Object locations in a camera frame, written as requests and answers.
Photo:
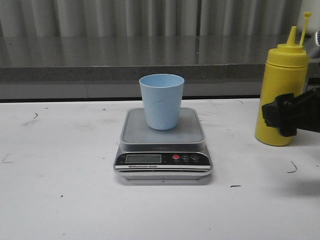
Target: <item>black control panel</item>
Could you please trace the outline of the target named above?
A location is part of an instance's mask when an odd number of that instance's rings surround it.
[[[115,165],[210,166],[210,161],[199,152],[127,152],[117,157]]]

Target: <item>gray countertop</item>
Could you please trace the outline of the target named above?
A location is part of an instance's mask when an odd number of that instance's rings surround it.
[[[139,97],[139,78],[156,73],[184,77],[185,96],[259,95],[268,51],[286,38],[2,37],[0,99]]]

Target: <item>scale weighing platform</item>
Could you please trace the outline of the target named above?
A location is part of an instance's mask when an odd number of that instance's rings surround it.
[[[126,179],[200,179],[213,170],[197,112],[180,109],[178,125],[156,130],[143,108],[128,110],[114,171]]]

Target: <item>red button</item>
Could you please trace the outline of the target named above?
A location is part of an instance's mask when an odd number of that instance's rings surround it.
[[[180,156],[178,154],[175,154],[172,156],[172,158],[177,160],[177,159],[180,159]]]

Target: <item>yellow squeeze bottle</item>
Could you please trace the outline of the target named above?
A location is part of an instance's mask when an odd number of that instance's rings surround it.
[[[297,27],[293,26],[287,42],[269,50],[255,128],[255,137],[264,144],[285,146],[292,140],[292,137],[282,136],[276,128],[266,125],[262,106],[273,102],[282,94],[293,93],[295,97],[302,94],[309,63],[309,57],[302,43],[310,16],[310,12],[304,13],[304,27],[299,44],[295,44]]]

